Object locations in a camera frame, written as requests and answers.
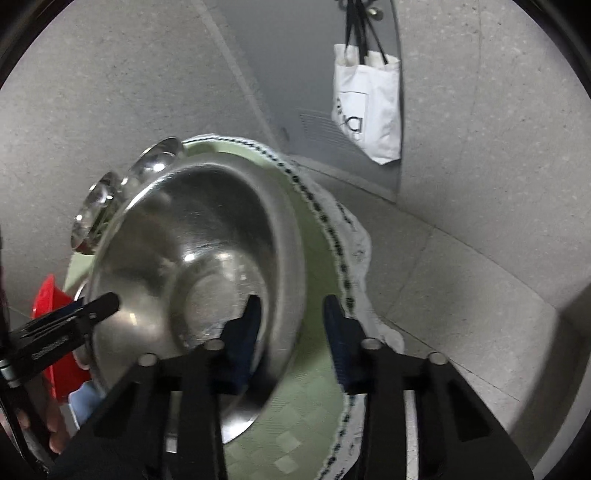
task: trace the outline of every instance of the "blue gripper pad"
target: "blue gripper pad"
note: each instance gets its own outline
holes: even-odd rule
[[[220,339],[225,344],[228,363],[218,369],[218,374],[215,375],[215,380],[226,384],[223,390],[238,393],[248,383],[261,318],[261,299],[250,295],[242,316],[224,325]]]
[[[370,376],[361,352],[363,327],[357,320],[345,317],[336,296],[328,295],[323,307],[324,331],[339,385],[348,394],[363,393]]]

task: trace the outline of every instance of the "finger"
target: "finger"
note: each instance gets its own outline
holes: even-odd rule
[[[23,430],[27,430],[31,426],[29,417],[24,412],[24,410],[17,410],[17,420],[18,424],[21,426]]]
[[[65,428],[64,417],[61,415],[60,406],[55,398],[50,398],[47,403],[46,423],[50,432],[59,432]]]
[[[68,435],[66,425],[64,423],[64,427],[62,429],[51,435],[49,439],[49,448],[55,453],[61,453],[65,450],[69,441],[70,436]]]
[[[2,425],[2,428],[4,429],[4,431],[10,435],[10,433],[11,433],[10,425],[8,424],[8,422],[6,420],[4,413],[0,413],[0,425]]]

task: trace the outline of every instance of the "stacked metal bowl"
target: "stacked metal bowl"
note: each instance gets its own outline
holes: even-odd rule
[[[259,295],[250,385],[222,399],[222,436],[230,441],[281,378],[303,316],[304,256],[291,203],[253,162],[188,156],[176,138],[146,150],[121,181],[110,178],[96,184],[102,195],[93,186],[72,234],[76,251],[95,255],[85,298],[114,291],[121,299],[87,345],[93,379],[106,392],[144,353],[188,352]]]

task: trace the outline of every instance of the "white tote bag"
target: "white tote bag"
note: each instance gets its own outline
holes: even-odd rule
[[[400,158],[400,61],[386,55],[365,7],[349,0],[347,42],[354,31],[359,47],[335,45],[332,118],[374,162],[384,165]],[[366,26],[380,52],[368,50]]]

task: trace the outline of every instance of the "metal bolt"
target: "metal bolt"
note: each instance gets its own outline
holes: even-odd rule
[[[368,15],[372,20],[380,21],[384,17],[384,12],[378,7],[369,7],[367,9]]]
[[[435,365],[445,365],[447,363],[447,357],[439,352],[433,352],[429,354],[429,361]]]
[[[382,342],[376,338],[364,338],[361,340],[361,348],[364,350],[379,350],[382,348]]]
[[[205,342],[203,346],[205,347],[205,350],[209,350],[211,352],[217,352],[225,347],[223,340],[219,338],[212,338],[211,340]]]
[[[157,361],[158,357],[153,353],[145,353],[138,358],[138,363],[141,367],[153,367]]]

